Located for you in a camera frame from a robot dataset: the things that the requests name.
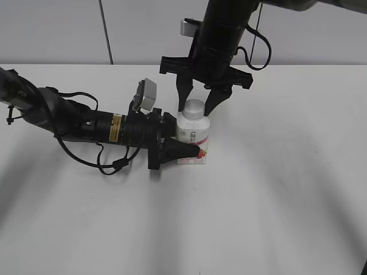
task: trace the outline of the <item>black cable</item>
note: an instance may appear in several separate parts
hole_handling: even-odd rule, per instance
[[[99,142],[96,142],[96,144],[98,146],[101,146],[101,151],[99,151],[98,153],[98,157],[97,157],[97,165],[98,165],[98,169],[99,171],[104,174],[104,175],[108,175],[108,176],[111,176],[111,175],[114,175],[116,174],[117,172],[119,172],[123,167],[125,166],[128,166],[128,164],[130,163],[130,161],[132,161],[138,154],[139,154],[139,151],[140,149],[142,148],[143,146],[143,142],[144,142],[144,138],[145,138],[145,130],[143,131],[143,134],[142,134],[142,138],[139,142],[139,145],[138,147],[136,148],[136,150],[134,151],[134,153],[132,153],[132,155],[128,158],[127,155],[128,155],[128,152],[129,152],[129,149],[130,149],[130,146],[127,146],[126,147],[126,153],[125,153],[125,156],[121,159],[118,159],[118,160],[115,160],[113,163],[112,163],[112,166],[113,168],[115,169],[113,172],[110,172],[110,173],[107,173],[103,170],[103,167],[101,165],[101,155],[102,155],[102,152],[104,150],[104,146],[103,144],[100,144]]]
[[[96,102],[96,108],[95,111],[98,110],[98,99],[96,99],[94,96],[90,95],[89,93],[84,93],[84,92],[75,92],[75,93],[57,93],[59,96],[61,97],[74,97],[74,96],[86,96],[89,97],[90,99],[94,100]]]
[[[257,24],[256,24],[256,30],[257,30],[257,31],[259,30],[260,17],[261,17],[261,12],[263,11],[263,6],[264,6],[264,4],[263,4],[263,3],[261,3],[261,4],[260,4],[260,10],[259,10],[259,17],[257,18]],[[252,49],[251,49],[251,55],[250,55],[250,63],[252,63],[253,51],[255,50],[256,37],[257,37],[257,36],[253,36]]]
[[[261,40],[263,40],[263,41],[265,42],[265,44],[267,45],[268,50],[269,50],[269,56],[268,56],[268,59],[266,60],[266,63],[265,63],[265,65],[264,65],[264,66],[262,66],[261,68],[257,68],[257,67],[255,67],[255,66],[251,65],[251,62],[250,62],[250,60],[248,59],[247,51],[246,51],[246,49],[245,49],[244,47],[239,46],[239,47],[237,48],[236,54],[238,54],[238,51],[239,51],[239,50],[242,50],[242,51],[244,52],[244,54],[245,54],[245,61],[246,61],[247,66],[249,66],[249,68],[251,68],[251,69],[253,69],[253,70],[262,70],[262,69],[266,68],[266,67],[269,65],[269,63],[270,63],[271,54],[272,54],[271,45],[270,45],[269,41],[267,40],[267,38],[266,38],[265,36],[263,36],[261,33],[259,33],[257,30],[254,30],[253,28],[251,28],[251,27],[250,27],[250,26],[248,26],[248,25],[247,25],[246,29],[247,29],[250,33],[252,33],[253,35],[255,35],[255,36],[259,37]]]
[[[111,173],[107,173],[107,172],[105,172],[105,171],[103,170],[102,165],[101,165],[101,155],[102,155],[102,152],[103,152],[103,150],[104,150],[104,146],[103,146],[103,144],[100,144],[99,142],[96,142],[96,144],[97,144],[98,146],[101,146],[101,147],[102,147],[102,148],[101,148],[101,151],[99,151],[98,156],[97,156],[97,165],[98,165],[98,170],[99,170],[103,175],[106,175],[106,176],[112,176],[112,175],[115,175],[115,174],[116,174],[117,172],[119,172],[123,167],[125,167],[125,166],[127,166],[127,165],[128,165],[129,161],[128,161],[128,159],[127,159],[127,154],[128,154],[128,152],[129,152],[129,149],[130,149],[130,147],[129,147],[129,146],[127,146],[127,147],[126,147],[126,153],[125,153],[125,156],[124,156],[122,159],[118,159],[118,160],[114,161],[114,163],[118,163],[118,166],[113,167],[113,168],[115,168],[115,170],[113,170],[113,172],[111,172]]]
[[[65,151],[65,153],[67,153],[72,159],[76,160],[77,162],[80,162],[86,166],[90,166],[90,167],[93,167],[93,168],[98,168],[99,165],[98,164],[94,164],[94,163],[90,163],[90,162],[87,162],[83,159],[80,159],[78,158],[76,155],[74,155],[73,153],[70,152],[70,150],[68,149],[68,147],[65,145],[64,141],[62,140],[56,126],[55,126],[55,123],[53,121],[53,118],[52,118],[52,114],[51,114],[51,111],[48,107],[48,104],[45,100],[45,98],[43,97],[42,93],[40,92],[40,90],[38,90],[30,81],[28,81],[27,79],[21,77],[21,76],[18,76],[32,91],[33,93],[35,93],[41,100],[41,104],[42,106],[44,107],[45,109],[45,112],[46,112],[46,115],[48,117],[48,120],[49,120],[49,123],[51,125],[51,128],[52,128],[52,131],[54,133],[54,136],[55,138],[57,139],[58,143],[60,144],[61,148]],[[102,168],[113,168],[113,165],[112,164],[109,164],[109,165],[101,165]]]

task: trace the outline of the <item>bottle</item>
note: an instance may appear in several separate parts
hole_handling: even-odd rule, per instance
[[[177,140],[200,147],[200,152],[196,158],[178,159],[178,163],[203,164],[206,162],[210,120],[209,117],[204,116],[204,109],[204,102],[190,99],[186,101],[183,111],[178,113]]]

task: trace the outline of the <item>white wall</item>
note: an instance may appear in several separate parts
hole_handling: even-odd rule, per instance
[[[208,0],[103,0],[116,64],[159,64],[186,56],[185,17],[202,19]],[[250,20],[256,25],[257,13]],[[0,63],[109,62],[98,0],[1,0]],[[265,5],[260,31],[273,64],[367,64],[367,15],[319,3],[299,13]],[[246,34],[242,44],[251,48]],[[254,63],[267,49],[257,41]],[[241,54],[234,60],[243,64]]]
[[[0,0],[0,63],[109,63],[97,0]]]

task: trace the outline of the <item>sticker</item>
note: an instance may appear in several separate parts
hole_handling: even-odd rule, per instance
[[[122,115],[114,114],[110,129],[110,142],[118,142],[121,129]]]
[[[178,163],[206,163],[208,153],[208,130],[189,130],[178,128],[178,140],[200,147],[199,154],[194,158],[178,159]]]

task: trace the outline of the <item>bottle cap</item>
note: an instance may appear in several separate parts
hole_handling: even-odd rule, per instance
[[[186,101],[182,113],[187,119],[198,120],[204,117],[204,109],[204,102],[198,99],[190,99]]]

